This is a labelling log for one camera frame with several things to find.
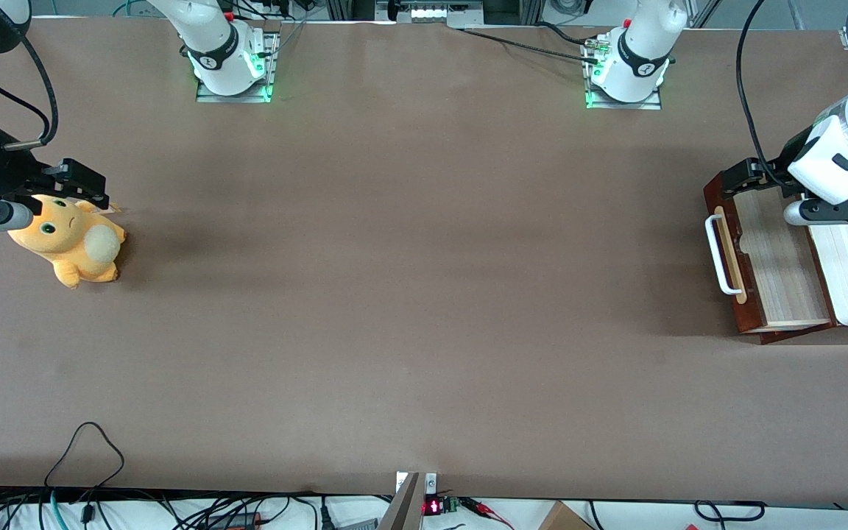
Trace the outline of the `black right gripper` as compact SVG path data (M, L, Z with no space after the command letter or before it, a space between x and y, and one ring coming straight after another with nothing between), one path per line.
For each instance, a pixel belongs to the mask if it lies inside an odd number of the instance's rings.
M41 194L43 212L98 212L111 207L107 196L107 178L101 172L73 158L62 160L62 188L43 170L30 151L9 152L2 147L14 137L0 130L0 200Z

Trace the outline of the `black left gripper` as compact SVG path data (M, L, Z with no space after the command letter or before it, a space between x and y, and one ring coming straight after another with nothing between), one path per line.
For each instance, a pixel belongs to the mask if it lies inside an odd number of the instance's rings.
M811 125L794 135L782 147L780 154L768 161L773 175L771 180L780 184L784 197L808 194L807 188L791 174L790 165L810 150L812 144L810 135L813 130L814 125ZM747 158L721 172L720 196L722 199L732 199L737 194L763 191L768 188L771 188L771 182L768 181L763 162L758 158Z

